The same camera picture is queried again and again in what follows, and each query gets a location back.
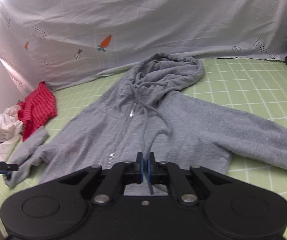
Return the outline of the grey carrot print sheet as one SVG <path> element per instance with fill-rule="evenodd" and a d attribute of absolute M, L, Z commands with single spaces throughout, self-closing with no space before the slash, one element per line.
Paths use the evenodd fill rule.
<path fill-rule="evenodd" d="M 0 58 L 59 90 L 156 53 L 283 60 L 287 0 L 0 0 Z"/>

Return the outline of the green grid mat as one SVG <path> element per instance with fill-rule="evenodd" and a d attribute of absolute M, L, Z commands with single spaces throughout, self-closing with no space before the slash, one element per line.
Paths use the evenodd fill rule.
<path fill-rule="evenodd" d="M 183 90 L 187 96 L 247 111 L 287 128 L 287 66 L 278 61 L 252 59 L 204 60 L 205 73 Z M 46 126 L 50 137 L 97 100 L 120 74 L 55 92 L 57 116 Z M 274 191 L 287 200 L 287 171 L 234 155 L 229 175 Z"/>

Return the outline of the grey zip hoodie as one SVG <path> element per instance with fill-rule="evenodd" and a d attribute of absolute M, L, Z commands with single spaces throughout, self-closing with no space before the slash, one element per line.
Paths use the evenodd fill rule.
<path fill-rule="evenodd" d="M 183 169 L 227 174 L 232 154 L 287 170 L 287 129 L 249 112 L 186 96 L 205 68 L 200 60 L 159 53 L 131 68 L 48 140 L 41 127 L 11 155 L 8 187 L 46 163 L 45 183 L 90 165 L 111 168 L 138 152 Z"/>

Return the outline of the red checkered garment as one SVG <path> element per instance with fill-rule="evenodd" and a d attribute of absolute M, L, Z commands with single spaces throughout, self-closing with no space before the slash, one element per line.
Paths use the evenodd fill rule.
<path fill-rule="evenodd" d="M 22 140 L 27 140 L 38 128 L 57 116 L 56 98 L 45 82 L 19 101 L 18 119 L 23 122 Z"/>

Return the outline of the white crumpled garment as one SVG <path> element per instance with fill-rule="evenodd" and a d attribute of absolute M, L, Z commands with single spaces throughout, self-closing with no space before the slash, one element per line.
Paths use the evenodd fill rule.
<path fill-rule="evenodd" d="M 19 105 L 5 109 L 0 114 L 0 161 L 6 161 L 9 154 L 21 139 L 24 123 L 19 120 Z"/>

